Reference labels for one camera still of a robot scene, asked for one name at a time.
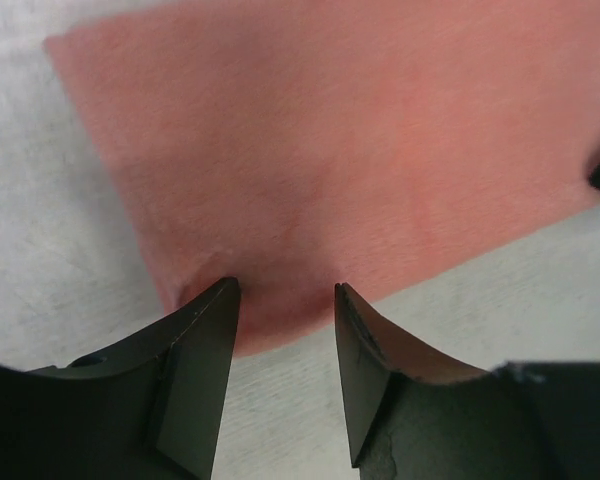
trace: pink towel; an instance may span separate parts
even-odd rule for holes
[[[240,279],[239,354],[600,199],[600,0],[193,0],[47,47],[166,310]]]

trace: folded cloth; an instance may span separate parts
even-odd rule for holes
[[[165,309],[240,280],[239,354],[600,200],[600,0],[196,0],[46,45]]]

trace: white surface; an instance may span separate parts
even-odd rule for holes
[[[64,365],[160,316],[122,207],[40,46],[124,3],[139,5],[0,0],[0,362],[10,366]],[[600,359],[600,207],[379,307],[483,367]],[[338,382],[331,328],[235,361],[214,478],[358,478]]]

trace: pink cloth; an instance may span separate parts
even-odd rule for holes
[[[240,279],[239,354],[599,201],[600,0],[187,1],[47,47],[166,310]]]

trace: towel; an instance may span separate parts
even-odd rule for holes
[[[600,0],[190,0],[46,47],[165,310],[240,280],[239,355],[600,201]]]

